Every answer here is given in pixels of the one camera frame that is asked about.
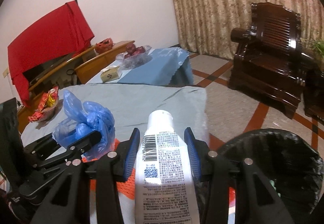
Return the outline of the wooden TV cabinet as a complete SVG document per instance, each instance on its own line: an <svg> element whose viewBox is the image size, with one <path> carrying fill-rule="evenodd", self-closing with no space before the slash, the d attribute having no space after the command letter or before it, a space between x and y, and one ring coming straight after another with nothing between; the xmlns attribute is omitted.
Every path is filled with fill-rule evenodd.
<svg viewBox="0 0 324 224"><path fill-rule="evenodd" d="M29 124L28 116L35 111L42 93L51 89L54 84L59 84L59 82L50 80L54 75L58 75L59 78L63 78L64 74L70 75L72 85L85 84L103 68L110 65L119 53L125 52L129 43L134 43L134 40L117 42L111 50L98 55L95 53L95 46L91 46L74 57L68 54L57 65L42 73L40 78L29 84L30 106L24 106L18 111L19 132L22 133Z"/></svg>

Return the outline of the black television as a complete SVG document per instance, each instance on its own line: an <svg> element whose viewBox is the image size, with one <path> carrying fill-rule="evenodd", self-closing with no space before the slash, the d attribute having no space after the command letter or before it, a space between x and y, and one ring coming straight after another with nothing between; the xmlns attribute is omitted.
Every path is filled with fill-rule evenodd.
<svg viewBox="0 0 324 224"><path fill-rule="evenodd" d="M41 77L49 73L51 70L64 63L65 61L72 58L72 53L57 57L55 59L49 60L45 63L41 63L25 72L23 72L24 77L28 80L29 84L36 83Z"/></svg>

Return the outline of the glass fruit bowl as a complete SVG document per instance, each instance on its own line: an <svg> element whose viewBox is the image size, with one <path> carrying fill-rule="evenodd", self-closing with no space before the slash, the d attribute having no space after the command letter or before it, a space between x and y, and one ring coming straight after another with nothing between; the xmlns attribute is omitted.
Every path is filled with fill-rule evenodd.
<svg viewBox="0 0 324 224"><path fill-rule="evenodd" d="M144 53L139 53L126 58L126 52L116 56L116 60L121 62L121 67L125 70L134 69L148 63L152 57L150 55L151 46L143 46Z"/></svg>

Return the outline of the potted green plant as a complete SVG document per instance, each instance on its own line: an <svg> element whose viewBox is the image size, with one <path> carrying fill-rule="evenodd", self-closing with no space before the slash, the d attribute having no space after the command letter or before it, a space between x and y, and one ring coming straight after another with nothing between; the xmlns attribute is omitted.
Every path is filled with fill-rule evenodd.
<svg viewBox="0 0 324 224"><path fill-rule="evenodd" d="M312 50L315 58L322 62L324 59L324 42L323 40L311 39L310 49Z"/></svg>

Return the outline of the red plastic bag on cabinet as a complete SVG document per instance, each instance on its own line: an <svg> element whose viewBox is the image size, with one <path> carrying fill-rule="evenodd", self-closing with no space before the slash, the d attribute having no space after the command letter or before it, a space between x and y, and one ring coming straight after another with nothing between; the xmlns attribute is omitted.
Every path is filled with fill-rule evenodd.
<svg viewBox="0 0 324 224"><path fill-rule="evenodd" d="M97 54L105 53L109 50L111 50L114 46L113 40L111 38L107 38L105 40L102 40L99 43L96 43L94 50Z"/></svg>

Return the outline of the dark wooden side table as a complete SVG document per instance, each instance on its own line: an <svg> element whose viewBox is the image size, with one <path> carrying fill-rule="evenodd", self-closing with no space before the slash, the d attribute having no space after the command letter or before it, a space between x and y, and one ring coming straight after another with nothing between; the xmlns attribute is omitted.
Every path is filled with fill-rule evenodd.
<svg viewBox="0 0 324 224"><path fill-rule="evenodd" d="M303 97L305 115L323 124L323 72L318 67L308 71Z"/></svg>

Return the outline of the red apples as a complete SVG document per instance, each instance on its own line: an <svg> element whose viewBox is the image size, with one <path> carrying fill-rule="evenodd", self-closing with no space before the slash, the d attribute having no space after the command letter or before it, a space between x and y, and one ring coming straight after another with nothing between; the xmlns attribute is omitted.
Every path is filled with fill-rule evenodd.
<svg viewBox="0 0 324 224"><path fill-rule="evenodd" d="M137 56L139 54L145 53L146 50L143 46L136 47L134 43L129 43L126 46L126 54L124 55L124 58L127 59L131 56Z"/></svg>

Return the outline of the white tube with label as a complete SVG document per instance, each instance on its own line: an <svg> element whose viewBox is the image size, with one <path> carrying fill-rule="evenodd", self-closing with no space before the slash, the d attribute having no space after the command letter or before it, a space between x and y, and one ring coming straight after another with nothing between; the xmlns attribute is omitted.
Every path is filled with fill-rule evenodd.
<svg viewBox="0 0 324 224"><path fill-rule="evenodd" d="M149 115L136 157L136 223L199 223L187 144L165 110Z"/></svg>

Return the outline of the orange foam net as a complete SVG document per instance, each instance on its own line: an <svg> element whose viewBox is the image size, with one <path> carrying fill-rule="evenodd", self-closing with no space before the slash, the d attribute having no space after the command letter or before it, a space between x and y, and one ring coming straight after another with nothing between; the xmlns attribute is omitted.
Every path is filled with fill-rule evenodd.
<svg viewBox="0 0 324 224"><path fill-rule="evenodd" d="M117 149L117 146L120 144L118 139L115 139L114 146ZM90 161L95 161L97 159L87 160L85 156L82 156L82 162L88 163ZM131 173L131 176L128 178L126 182L117 182L117 191L123 195L125 195L130 200L134 200L135 198L135 169ZM96 180L90 180L90 191L96 193Z"/></svg>

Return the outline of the blue coffee table cloth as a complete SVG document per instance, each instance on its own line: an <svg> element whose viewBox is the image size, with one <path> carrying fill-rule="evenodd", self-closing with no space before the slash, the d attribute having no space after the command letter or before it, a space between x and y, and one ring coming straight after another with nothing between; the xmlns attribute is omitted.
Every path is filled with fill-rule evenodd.
<svg viewBox="0 0 324 224"><path fill-rule="evenodd" d="M152 49L147 53L142 65L125 69L123 61L118 59L110 67L118 66L119 78L108 81L109 84L143 84L154 86L193 84L190 65L190 53L180 47Z"/></svg>

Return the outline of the black bin with liner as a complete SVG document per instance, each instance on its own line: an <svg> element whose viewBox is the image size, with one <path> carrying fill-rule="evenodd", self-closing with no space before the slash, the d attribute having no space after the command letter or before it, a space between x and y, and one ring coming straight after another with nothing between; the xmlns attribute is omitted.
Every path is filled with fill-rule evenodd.
<svg viewBox="0 0 324 224"><path fill-rule="evenodd" d="M295 133L254 130L216 151L233 161L251 158L269 180L275 181L293 223L323 222L323 159Z"/></svg>

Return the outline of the blue plastic bag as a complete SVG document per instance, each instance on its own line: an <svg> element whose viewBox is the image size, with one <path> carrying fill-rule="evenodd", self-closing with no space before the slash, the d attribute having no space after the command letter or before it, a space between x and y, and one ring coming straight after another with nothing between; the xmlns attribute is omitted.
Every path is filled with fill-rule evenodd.
<svg viewBox="0 0 324 224"><path fill-rule="evenodd" d="M81 102L72 92L63 93L63 110L67 118L52 132L53 139L67 148L93 131L102 138L84 156L87 160L99 159L115 148L115 120L109 109L92 101Z"/></svg>

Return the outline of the grey-blue table cloth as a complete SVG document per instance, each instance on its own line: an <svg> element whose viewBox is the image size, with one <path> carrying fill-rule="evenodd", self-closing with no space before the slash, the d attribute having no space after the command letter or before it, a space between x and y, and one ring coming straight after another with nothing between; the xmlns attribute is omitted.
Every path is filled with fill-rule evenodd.
<svg viewBox="0 0 324 224"><path fill-rule="evenodd" d="M63 110L63 93L72 92L81 102L92 101L99 103L111 111L115 120L115 138L120 142L130 139L133 129L140 131L140 148L142 138L147 130L149 115L156 110L165 110L173 117L175 132L184 141L184 131L191 128L195 138L201 137L207 123L205 118L206 91L199 87L161 87L150 85L123 85L123 84L89 84L70 86L59 91L62 109L54 120L43 127L28 125L22 133L22 142L25 146L41 138L44 134L52 135L55 127L67 116ZM60 147L50 157L64 153L66 148ZM82 162L79 159L67 161ZM135 198L130 200L118 192L120 207L124 223L135 222ZM97 217L96 196L90 191L90 220Z"/></svg>

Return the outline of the snack bowl with red packets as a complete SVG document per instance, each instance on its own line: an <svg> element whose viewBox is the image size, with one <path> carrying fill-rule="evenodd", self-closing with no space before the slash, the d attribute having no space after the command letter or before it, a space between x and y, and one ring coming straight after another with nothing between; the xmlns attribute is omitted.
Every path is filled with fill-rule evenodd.
<svg viewBox="0 0 324 224"><path fill-rule="evenodd" d="M42 122L49 120L59 102L59 87L55 86L47 93L43 93L35 112L28 117L29 122Z"/></svg>

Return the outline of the tissue box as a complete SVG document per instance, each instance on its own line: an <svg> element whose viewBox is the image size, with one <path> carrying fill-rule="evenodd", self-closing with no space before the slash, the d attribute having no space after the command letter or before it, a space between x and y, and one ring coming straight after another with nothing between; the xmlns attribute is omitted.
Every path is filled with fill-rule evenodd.
<svg viewBox="0 0 324 224"><path fill-rule="evenodd" d="M108 66L100 71L100 79L103 83L118 80L122 74L119 66Z"/></svg>

